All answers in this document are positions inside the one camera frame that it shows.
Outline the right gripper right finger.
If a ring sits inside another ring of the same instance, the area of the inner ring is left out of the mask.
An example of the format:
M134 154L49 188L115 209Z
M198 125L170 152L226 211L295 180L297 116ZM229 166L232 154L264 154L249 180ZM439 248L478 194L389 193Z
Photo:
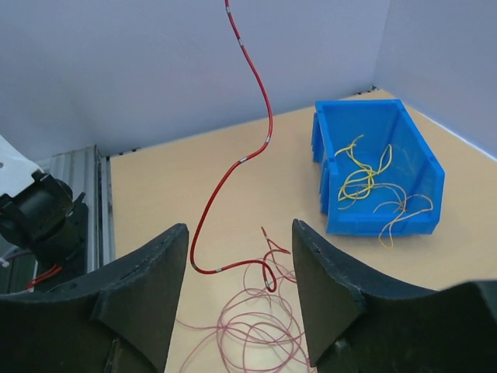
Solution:
M292 254L310 364L320 372L494 372L496 283L434 291L336 248L301 220Z

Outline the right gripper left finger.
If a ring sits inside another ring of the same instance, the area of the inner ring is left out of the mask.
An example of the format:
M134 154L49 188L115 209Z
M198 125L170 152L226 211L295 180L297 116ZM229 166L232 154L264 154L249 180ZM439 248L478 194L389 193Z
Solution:
M1 370L163 372L188 245L178 223L49 291L3 295Z

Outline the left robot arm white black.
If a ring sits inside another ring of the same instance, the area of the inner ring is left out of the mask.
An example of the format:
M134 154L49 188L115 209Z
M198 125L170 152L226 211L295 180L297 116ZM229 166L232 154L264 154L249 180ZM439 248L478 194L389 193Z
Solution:
M86 273L89 208L66 182L43 171L1 138L1 236L36 257L24 291L50 289Z

